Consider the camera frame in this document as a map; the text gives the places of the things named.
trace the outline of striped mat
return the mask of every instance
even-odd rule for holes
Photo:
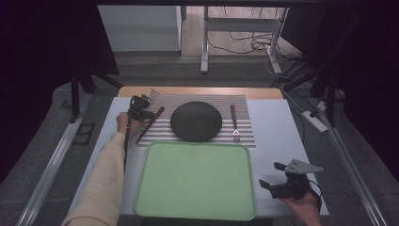
[[[156,112],[161,106],[164,106],[165,110],[137,144],[137,148],[140,150],[147,149],[149,144],[155,140],[182,141],[173,133],[170,127],[170,117],[178,106],[194,101],[213,105],[222,116],[222,128],[216,137],[209,140],[209,142],[234,143],[232,139],[233,125],[230,105],[235,105],[240,144],[246,146],[249,151],[254,151],[256,148],[245,95],[166,95],[153,89],[150,98],[152,99],[152,104],[148,110]]]

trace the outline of light green plastic tray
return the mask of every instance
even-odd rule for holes
[[[143,217],[253,219],[256,211],[247,148],[153,142],[135,210]]]

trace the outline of black round lid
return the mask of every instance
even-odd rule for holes
[[[189,142],[204,142],[219,133],[222,116],[212,105],[189,102],[176,108],[170,125],[177,137]]]

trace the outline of sleeve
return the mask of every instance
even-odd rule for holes
[[[123,194],[124,138],[123,133],[117,132],[102,148],[75,209],[62,226],[117,225]]]

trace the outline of hand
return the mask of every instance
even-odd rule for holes
[[[127,112],[120,112],[120,114],[117,116],[118,132],[126,134],[126,127],[128,120],[129,116]],[[130,125],[130,133],[134,133],[135,131],[137,131],[140,125],[141,125],[140,121],[132,120],[132,123]]]
[[[317,207],[317,199],[310,192],[307,192],[299,200],[280,199],[294,212],[297,219],[307,226],[322,225]]]

